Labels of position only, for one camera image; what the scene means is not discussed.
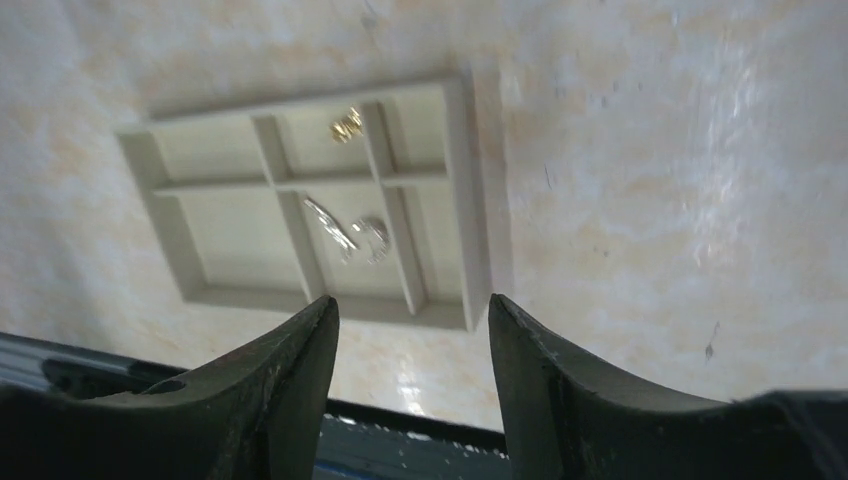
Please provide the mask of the silver crystal bar earring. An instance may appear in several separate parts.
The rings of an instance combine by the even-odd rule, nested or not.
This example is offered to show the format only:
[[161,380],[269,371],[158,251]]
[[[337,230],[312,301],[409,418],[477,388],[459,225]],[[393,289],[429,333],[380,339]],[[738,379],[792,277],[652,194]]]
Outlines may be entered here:
[[311,197],[305,197],[303,204],[312,211],[322,228],[327,232],[331,239],[338,244],[340,249],[341,261],[347,264],[355,251],[359,249],[358,245],[347,235],[341,224],[332,216],[332,214],[317,203]]

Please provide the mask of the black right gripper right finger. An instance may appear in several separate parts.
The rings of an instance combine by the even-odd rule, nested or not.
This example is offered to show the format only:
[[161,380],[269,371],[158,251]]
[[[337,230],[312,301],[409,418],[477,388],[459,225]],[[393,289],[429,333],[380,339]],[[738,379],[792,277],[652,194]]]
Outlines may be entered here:
[[516,479],[843,479],[847,394],[720,402],[643,379],[553,333],[502,294],[490,349]]

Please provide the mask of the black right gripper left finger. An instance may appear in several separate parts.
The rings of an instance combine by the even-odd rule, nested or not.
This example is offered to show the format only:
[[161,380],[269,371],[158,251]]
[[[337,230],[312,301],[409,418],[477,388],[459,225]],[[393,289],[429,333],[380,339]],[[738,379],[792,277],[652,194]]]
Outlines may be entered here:
[[1,391],[5,479],[308,479],[340,317],[324,296],[141,393]]

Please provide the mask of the small gold stud earring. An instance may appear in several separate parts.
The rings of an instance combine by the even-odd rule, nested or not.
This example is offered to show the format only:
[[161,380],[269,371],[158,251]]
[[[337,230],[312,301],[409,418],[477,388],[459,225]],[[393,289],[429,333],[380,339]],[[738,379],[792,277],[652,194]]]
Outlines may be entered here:
[[363,135],[363,122],[359,111],[350,107],[348,112],[334,120],[329,125],[331,138],[334,142],[345,144]]

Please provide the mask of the silver hoop earring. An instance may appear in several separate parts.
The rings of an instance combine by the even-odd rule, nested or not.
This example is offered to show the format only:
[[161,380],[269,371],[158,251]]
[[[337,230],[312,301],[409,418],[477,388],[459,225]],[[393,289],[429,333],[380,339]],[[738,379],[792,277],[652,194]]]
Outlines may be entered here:
[[377,265],[387,258],[391,242],[388,229],[382,219],[376,216],[363,216],[355,220],[351,228],[355,233],[368,237],[370,265]]

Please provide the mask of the beige compartment jewelry tray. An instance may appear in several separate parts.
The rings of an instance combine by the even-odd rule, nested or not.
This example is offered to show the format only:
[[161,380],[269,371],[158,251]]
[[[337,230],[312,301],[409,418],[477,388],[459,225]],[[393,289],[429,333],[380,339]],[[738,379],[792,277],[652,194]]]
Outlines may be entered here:
[[120,128],[182,299],[473,331],[491,289],[464,86],[428,78]]

